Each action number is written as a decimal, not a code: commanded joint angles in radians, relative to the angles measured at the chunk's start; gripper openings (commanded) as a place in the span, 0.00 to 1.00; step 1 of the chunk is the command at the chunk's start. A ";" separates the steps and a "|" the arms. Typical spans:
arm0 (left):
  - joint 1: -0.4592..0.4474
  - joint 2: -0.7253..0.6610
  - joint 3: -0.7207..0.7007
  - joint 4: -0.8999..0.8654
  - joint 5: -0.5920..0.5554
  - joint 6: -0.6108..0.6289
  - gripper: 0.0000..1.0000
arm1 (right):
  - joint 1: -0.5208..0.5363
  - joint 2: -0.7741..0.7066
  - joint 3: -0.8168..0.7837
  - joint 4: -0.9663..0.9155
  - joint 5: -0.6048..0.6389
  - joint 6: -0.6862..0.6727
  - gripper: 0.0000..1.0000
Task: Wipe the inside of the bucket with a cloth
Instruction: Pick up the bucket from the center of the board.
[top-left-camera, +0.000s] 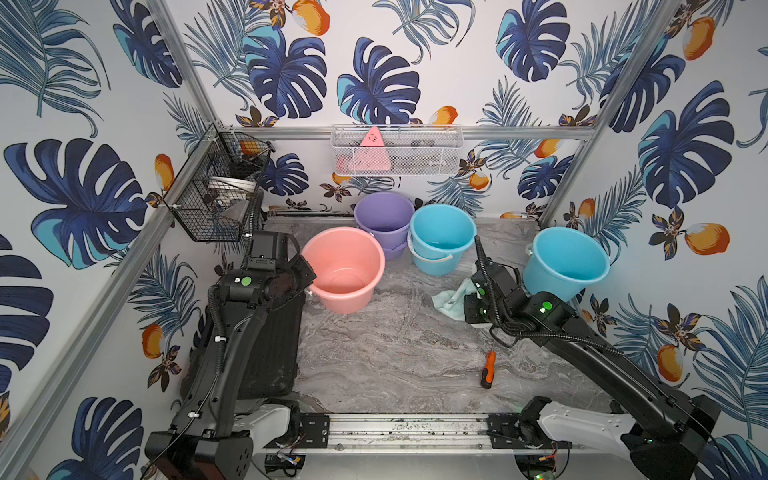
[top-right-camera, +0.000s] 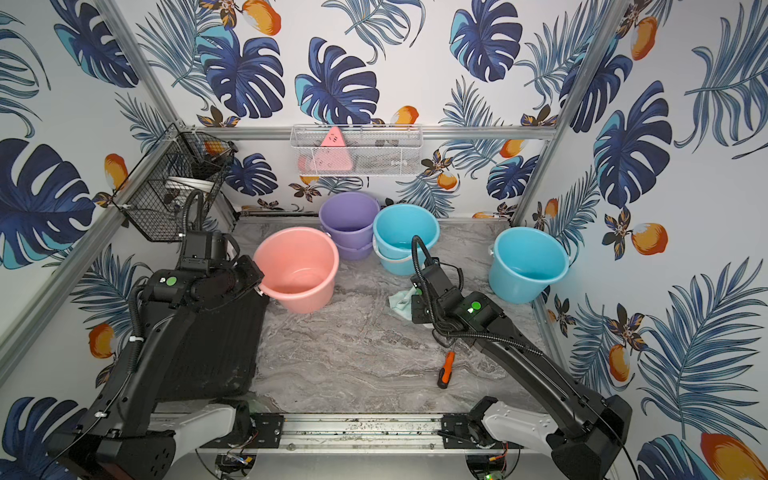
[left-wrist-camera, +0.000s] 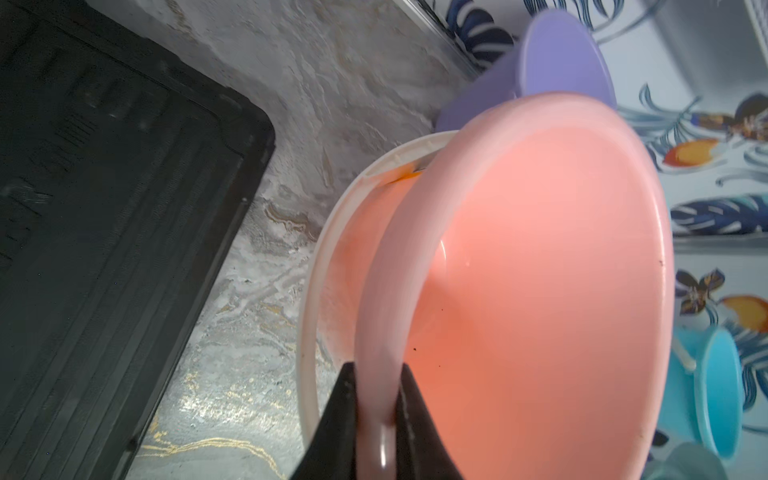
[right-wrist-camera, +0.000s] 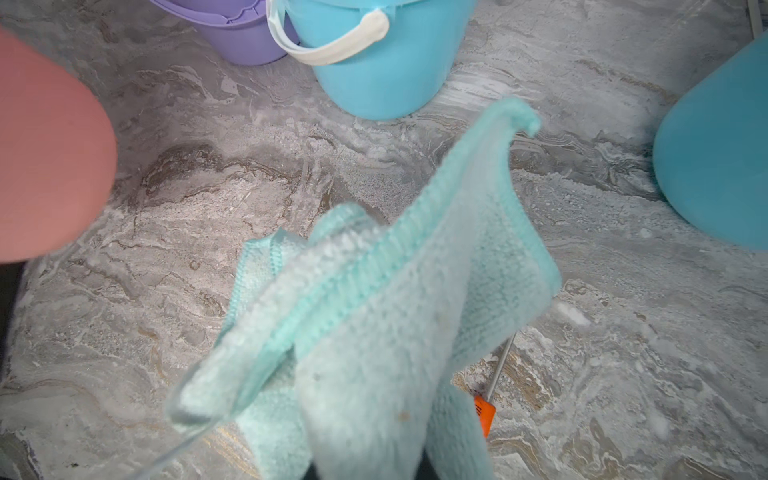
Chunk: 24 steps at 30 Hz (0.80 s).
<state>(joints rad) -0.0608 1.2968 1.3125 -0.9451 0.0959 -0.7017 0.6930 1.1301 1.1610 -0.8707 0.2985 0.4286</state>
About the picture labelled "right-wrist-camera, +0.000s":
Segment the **mint green microfiber cloth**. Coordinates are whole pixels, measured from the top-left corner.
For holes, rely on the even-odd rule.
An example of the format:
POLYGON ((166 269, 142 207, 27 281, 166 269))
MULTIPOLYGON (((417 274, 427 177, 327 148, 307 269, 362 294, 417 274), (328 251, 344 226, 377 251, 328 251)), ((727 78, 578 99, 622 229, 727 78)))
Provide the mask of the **mint green microfiber cloth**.
POLYGON ((558 268, 513 189, 525 102, 489 106, 414 202, 384 225, 361 206, 310 236, 244 246, 210 353, 166 405, 198 435, 235 423, 265 479, 490 479, 471 397, 454 375, 544 313, 558 268))

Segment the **pink plastic bucket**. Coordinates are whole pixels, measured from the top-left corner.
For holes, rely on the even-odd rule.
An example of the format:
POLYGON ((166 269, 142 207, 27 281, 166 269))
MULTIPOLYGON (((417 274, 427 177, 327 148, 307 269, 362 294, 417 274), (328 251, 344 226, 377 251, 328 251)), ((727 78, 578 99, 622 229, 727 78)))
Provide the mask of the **pink plastic bucket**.
POLYGON ((77 239, 103 211, 116 170, 116 136, 90 89, 2 31, 2 262, 77 239))

